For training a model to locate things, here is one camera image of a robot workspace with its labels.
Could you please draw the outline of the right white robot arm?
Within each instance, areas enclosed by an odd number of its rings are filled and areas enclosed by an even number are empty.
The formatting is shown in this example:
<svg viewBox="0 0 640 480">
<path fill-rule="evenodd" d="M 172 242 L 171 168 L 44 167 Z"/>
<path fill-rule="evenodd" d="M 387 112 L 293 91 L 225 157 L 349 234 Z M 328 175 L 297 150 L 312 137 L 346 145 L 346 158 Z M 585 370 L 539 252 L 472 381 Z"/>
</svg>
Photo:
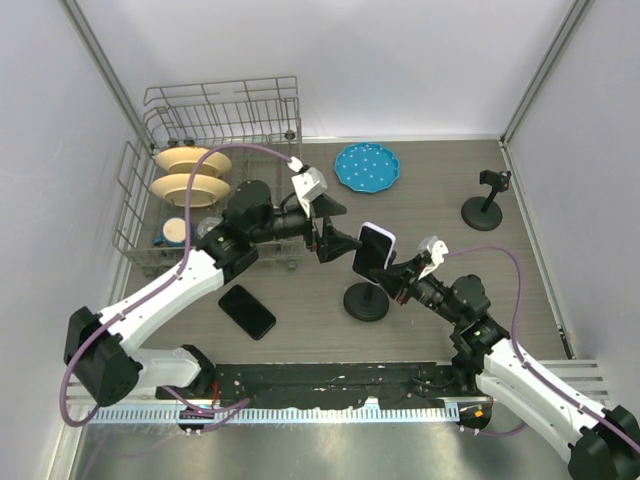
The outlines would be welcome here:
<svg viewBox="0 0 640 480">
<path fill-rule="evenodd" d="M 428 252 L 372 279 L 400 304 L 413 299 L 454 327 L 451 380 L 465 395 L 481 393 L 504 404 L 539 434 L 567 464 L 574 479 L 636 479 L 639 423 L 626 408 L 608 409 L 541 365 L 489 313 L 481 279 L 473 274 L 452 285 L 433 274 Z"/>
</svg>

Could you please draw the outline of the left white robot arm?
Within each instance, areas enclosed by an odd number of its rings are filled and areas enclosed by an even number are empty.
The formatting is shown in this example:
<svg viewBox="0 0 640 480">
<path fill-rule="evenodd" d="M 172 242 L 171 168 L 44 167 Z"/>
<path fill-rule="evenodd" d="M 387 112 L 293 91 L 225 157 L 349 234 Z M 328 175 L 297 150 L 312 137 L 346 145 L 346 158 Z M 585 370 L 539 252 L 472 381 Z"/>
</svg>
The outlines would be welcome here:
<svg viewBox="0 0 640 480">
<path fill-rule="evenodd" d="M 308 209 L 276 207 L 266 183 L 241 183 L 221 223 L 173 268 L 97 313 L 82 307 L 72 314 L 64 351 L 67 367 L 100 407 L 144 388 L 172 387 L 193 399 L 210 395 L 215 368 L 199 349 L 149 350 L 145 341 L 187 306 L 247 270 L 258 260 L 261 243 L 301 237 L 322 263 L 357 249 L 359 241 L 331 222 L 346 211 L 326 194 Z"/>
</svg>

